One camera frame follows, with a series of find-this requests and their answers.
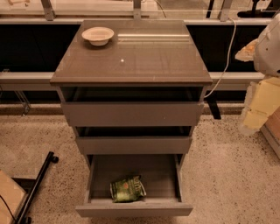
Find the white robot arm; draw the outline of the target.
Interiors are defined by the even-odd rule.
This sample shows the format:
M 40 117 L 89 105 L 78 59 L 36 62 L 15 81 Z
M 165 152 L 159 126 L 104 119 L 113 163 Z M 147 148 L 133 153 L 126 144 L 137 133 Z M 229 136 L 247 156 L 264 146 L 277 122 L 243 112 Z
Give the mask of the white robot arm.
M 239 131 L 255 134 L 280 107 L 280 13 L 277 13 L 257 39 L 249 42 L 236 55 L 240 61 L 254 62 L 254 69 L 264 78 L 247 88 Z

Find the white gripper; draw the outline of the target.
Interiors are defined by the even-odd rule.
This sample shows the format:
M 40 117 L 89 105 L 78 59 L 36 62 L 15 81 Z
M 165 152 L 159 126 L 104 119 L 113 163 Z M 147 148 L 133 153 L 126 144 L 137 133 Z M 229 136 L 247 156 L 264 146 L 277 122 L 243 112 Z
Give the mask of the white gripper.
M 243 62 L 256 59 L 258 39 L 246 44 L 234 56 Z M 280 107 L 280 79 L 276 77 L 260 81 L 248 110 L 241 112 L 238 130 L 244 136 L 254 135 L 267 122 L 268 118 Z

